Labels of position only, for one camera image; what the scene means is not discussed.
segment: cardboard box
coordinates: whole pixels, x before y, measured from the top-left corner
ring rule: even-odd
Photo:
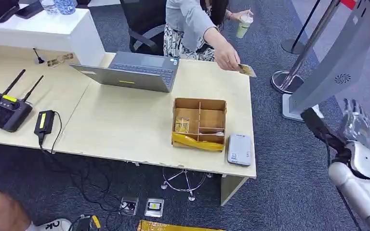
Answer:
[[[226,101],[209,99],[176,98],[173,105],[172,132],[176,118],[189,118],[188,133],[196,141],[208,141],[225,145]],[[172,141],[174,147],[189,147]]]

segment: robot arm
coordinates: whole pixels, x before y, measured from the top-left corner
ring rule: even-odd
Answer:
[[[329,177],[370,226],[370,149],[336,134],[311,108],[301,116],[315,137],[337,151],[328,169]]]

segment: white desk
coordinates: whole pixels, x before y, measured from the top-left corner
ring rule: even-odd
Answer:
[[[42,11],[29,19],[14,15],[0,23],[0,45],[72,52],[81,64],[92,66],[99,65],[105,52],[88,9],[56,16]]]
[[[6,53],[22,56],[4,58],[2,54]],[[108,66],[114,55],[106,53],[101,66]],[[223,71],[212,62],[181,60],[172,92],[167,94],[100,85],[67,64],[56,68],[36,65],[33,56],[29,49],[0,48],[0,92],[21,69],[26,72],[9,93],[13,97],[22,98],[35,81],[45,75],[28,100],[33,103],[32,113],[17,132],[0,130],[0,144],[38,148],[38,139],[33,133],[37,112],[55,110],[60,113],[64,128],[55,145],[57,152],[227,175],[222,178],[221,205],[226,204],[248,178],[256,178],[254,155],[250,167],[241,167],[229,164],[225,152],[171,145],[174,98],[222,99],[227,101],[227,135],[250,135],[254,153],[248,76]],[[51,148],[58,131],[59,121],[55,119],[44,148]]]
[[[213,62],[181,60],[170,94],[100,85],[89,80],[91,82],[55,150],[225,174],[227,177],[222,179],[223,205],[247,178],[256,177],[254,155],[250,167],[241,167],[229,164],[225,152],[171,145],[172,107],[176,97],[221,99],[227,102],[227,135],[250,135],[254,153],[248,76],[223,71]]]

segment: yellow tape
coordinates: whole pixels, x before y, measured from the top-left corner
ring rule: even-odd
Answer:
[[[39,126],[40,129],[43,128],[45,119],[46,119],[46,113],[43,113],[42,118],[40,119],[40,126]]]
[[[92,216],[93,222],[96,225],[96,227],[99,229],[100,228],[100,222],[98,221],[98,218],[96,215]]]
[[[131,84],[135,84],[134,82],[128,82],[128,81],[121,81],[119,80],[120,83],[131,83]]]
[[[147,220],[141,220],[140,223],[138,224],[137,231],[224,231],[224,230],[211,230],[204,228],[167,225]]]
[[[2,98],[7,99],[12,102],[18,101],[17,99],[15,99],[14,97],[10,97],[9,95],[3,95]]]
[[[178,134],[175,132],[172,133],[172,141],[208,151],[223,151],[223,149],[225,148],[223,144],[208,141],[196,141],[189,136]]]

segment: woman's hand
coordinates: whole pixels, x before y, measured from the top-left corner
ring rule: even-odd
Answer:
[[[238,13],[231,13],[229,15],[229,18],[233,21],[237,21],[237,22],[240,22],[240,17],[244,14],[250,14],[251,16],[253,16],[253,13],[250,11],[250,10],[245,10],[245,11],[240,11]]]
[[[227,41],[215,47],[215,61],[227,71],[239,71],[240,58],[236,50]]]
[[[204,38],[215,49],[215,61],[223,70],[240,70],[238,53],[215,27],[206,30]]]

